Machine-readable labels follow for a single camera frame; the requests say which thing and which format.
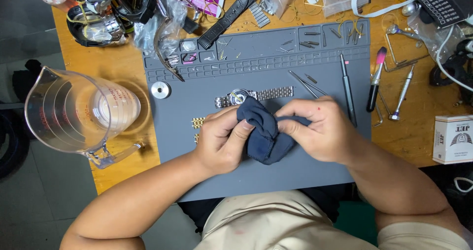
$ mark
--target black box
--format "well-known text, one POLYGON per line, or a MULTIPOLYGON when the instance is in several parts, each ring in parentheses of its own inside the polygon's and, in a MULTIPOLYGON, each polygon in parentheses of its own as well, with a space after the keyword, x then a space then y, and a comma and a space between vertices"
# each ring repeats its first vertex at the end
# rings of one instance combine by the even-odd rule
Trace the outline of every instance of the black box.
POLYGON ((418 0, 440 28, 461 22, 473 14, 473 0, 418 0))

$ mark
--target white box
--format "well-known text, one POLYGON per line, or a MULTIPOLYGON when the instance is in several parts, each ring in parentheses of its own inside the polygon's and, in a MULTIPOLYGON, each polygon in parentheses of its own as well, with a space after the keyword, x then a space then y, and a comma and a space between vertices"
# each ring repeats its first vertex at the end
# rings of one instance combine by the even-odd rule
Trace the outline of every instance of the white box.
POLYGON ((442 164, 473 161, 473 115, 435 117, 432 159, 442 164))

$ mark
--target hand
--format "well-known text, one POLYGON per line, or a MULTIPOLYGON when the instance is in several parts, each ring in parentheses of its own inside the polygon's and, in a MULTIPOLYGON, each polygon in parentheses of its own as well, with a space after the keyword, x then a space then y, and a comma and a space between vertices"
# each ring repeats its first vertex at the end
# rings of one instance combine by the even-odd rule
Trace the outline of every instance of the hand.
POLYGON ((311 120, 309 126, 297 121, 278 122, 278 129, 296 140, 314 159, 347 164, 356 158, 366 143, 338 104, 329 96, 318 100, 294 99, 278 110, 281 116, 300 116, 311 120))
POLYGON ((212 176, 232 172, 239 166, 246 139, 254 129, 246 120, 238 122, 237 108, 207 115, 201 127, 193 155, 212 176))

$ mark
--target person's left hand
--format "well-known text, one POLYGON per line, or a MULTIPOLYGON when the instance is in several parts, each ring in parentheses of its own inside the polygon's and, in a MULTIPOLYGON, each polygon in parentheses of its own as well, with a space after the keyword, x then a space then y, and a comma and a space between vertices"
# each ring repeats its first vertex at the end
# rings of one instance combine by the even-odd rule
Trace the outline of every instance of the person's left hand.
POLYGON ((254 126, 237 120, 238 106, 207 115, 192 154, 211 175, 229 173, 241 161, 243 147, 254 126))

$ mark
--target gray floor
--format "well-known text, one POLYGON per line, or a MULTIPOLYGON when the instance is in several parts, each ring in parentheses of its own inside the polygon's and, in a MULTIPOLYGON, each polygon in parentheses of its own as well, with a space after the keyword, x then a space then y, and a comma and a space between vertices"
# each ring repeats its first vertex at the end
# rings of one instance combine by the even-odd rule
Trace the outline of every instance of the gray floor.
MULTIPOLYGON (((65 69, 64 61, 48 5, 0 0, 0 10, 0 101, 17 102, 11 85, 15 70, 25 70, 28 59, 56 69, 65 69)), ((58 249, 75 217, 96 196, 84 156, 31 141, 23 166, 0 181, 0 248, 58 249)), ((189 217, 172 205, 142 237, 147 249, 190 250, 200 240, 194 230, 189 217)))

